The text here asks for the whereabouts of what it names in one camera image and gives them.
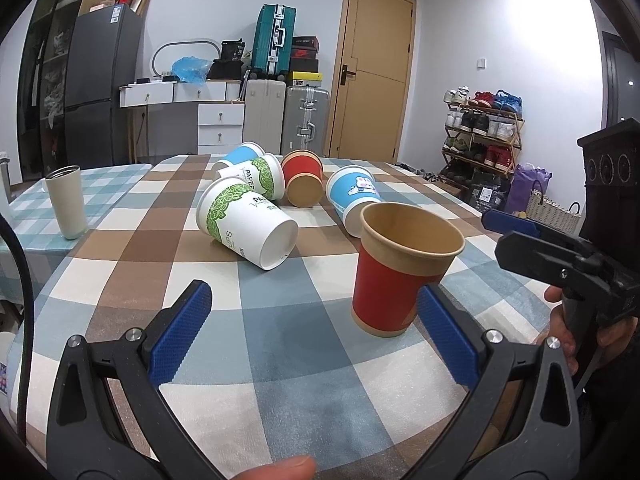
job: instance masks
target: white paper cup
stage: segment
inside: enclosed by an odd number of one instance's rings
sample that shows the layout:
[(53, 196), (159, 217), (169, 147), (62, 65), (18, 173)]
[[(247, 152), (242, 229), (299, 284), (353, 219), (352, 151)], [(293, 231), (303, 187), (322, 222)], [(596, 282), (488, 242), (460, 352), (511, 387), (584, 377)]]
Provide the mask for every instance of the white paper cup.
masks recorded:
[(333, 204), (347, 232), (360, 238), (360, 211), (372, 202), (382, 202), (376, 189), (376, 179), (361, 166), (345, 166), (326, 183), (326, 196)]
[(298, 239), (296, 221), (237, 176), (207, 187), (196, 208), (196, 224), (264, 270), (286, 260)]
[(267, 200), (280, 200), (284, 196), (282, 166), (272, 153), (216, 171), (216, 180), (226, 176), (239, 176)]
[(217, 179), (216, 172), (218, 170), (223, 170), (229, 166), (241, 164), (242, 162), (246, 162), (256, 158), (257, 156), (263, 155), (264, 150), (255, 142), (243, 142), (240, 146), (225, 155), (211, 167), (211, 178), (212, 180)]
[(75, 240), (89, 227), (84, 213), (80, 166), (52, 171), (45, 181), (60, 232), (67, 240)]

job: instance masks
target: green leaf pattern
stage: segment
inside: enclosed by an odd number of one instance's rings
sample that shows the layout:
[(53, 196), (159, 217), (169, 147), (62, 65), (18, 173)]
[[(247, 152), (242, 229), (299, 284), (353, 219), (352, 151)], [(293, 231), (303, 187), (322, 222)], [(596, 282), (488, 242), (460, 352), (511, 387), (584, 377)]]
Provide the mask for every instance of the green leaf pattern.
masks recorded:
[(232, 184), (220, 193), (211, 204), (207, 213), (207, 231), (217, 241), (221, 242), (220, 230), (218, 229), (218, 220), (222, 220), (226, 216), (226, 210), (229, 204), (240, 200), (245, 193), (252, 191), (248, 184)]
[(269, 163), (261, 157), (254, 158), (251, 161), (252, 166), (258, 169), (258, 180), (264, 189), (264, 197), (267, 200), (273, 199), (273, 175)]

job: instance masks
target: purple bag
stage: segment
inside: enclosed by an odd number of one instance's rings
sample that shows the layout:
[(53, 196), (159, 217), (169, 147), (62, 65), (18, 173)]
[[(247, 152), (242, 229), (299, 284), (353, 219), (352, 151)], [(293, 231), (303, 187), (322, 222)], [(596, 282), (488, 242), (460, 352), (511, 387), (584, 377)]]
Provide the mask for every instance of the purple bag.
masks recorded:
[(530, 164), (528, 164), (528, 166), (528, 168), (520, 164), (516, 166), (516, 172), (513, 177), (513, 182), (511, 183), (511, 190), (507, 198), (507, 203), (504, 206), (505, 213), (513, 214), (514, 211), (527, 210), (531, 189), (534, 187), (535, 181), (540, 183), (540, 185), (535, 185), (536, 189), (540, 189), (543, 194), (546, 193), (546, 188), (553, 174), (542, 168), (533, 168)]

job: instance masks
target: blue gripper pad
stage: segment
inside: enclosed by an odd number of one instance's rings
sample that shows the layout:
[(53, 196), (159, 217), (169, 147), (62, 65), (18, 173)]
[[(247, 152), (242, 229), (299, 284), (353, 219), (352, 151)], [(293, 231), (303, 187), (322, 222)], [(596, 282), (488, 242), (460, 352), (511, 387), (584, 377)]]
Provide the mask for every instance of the blue gripper pad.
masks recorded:
[(505, 235), (510, 232), (522, 233), (534, 238), (540, 238), (540, 231), (536, 224), (525, 218), (489, 209), (482, 215), (482, 226), (494, 233)]
[(454, 380), (472, 390), (480, 377), (473, 345), (428, 286), (418, 291), (417, 309)]
[[(194, 289), (186, 298), (185, 295)], [(172, 306), (177, 309), (149, 354), (148, 375), (157, 388), (173, 380), (191, 344), (211, 312), (213, 295), (204, 282), (191, 282)]]

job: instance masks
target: metal screw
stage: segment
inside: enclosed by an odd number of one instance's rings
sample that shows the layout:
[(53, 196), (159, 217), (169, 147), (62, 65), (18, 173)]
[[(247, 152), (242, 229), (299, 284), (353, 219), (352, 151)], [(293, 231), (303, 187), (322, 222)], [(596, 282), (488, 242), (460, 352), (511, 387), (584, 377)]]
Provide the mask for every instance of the metal screw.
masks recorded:
[(502, 336), (502, 332), (500, 332), (499, 330), (489, 330), (486, 333), (486, 338), (489, 341), (489, 343), (499, 343), (503, 340), (503, 336)]
[(139, 328), (129, 328), (124, 337), (127, 341), (137, 341), (142, 337), (142, 330)]
[(558, 350), (560, 348), (560, 340), (557, 337), (547, 337), (545, 341), (549, 348), (553, 348), (554, 350)]
[(82, 336), (79, 336), (79, 335), (73, 335), (66, 340), (66, 344), (68, 344), (71, 348), (75, 348), (81, 342), (82, 342)]

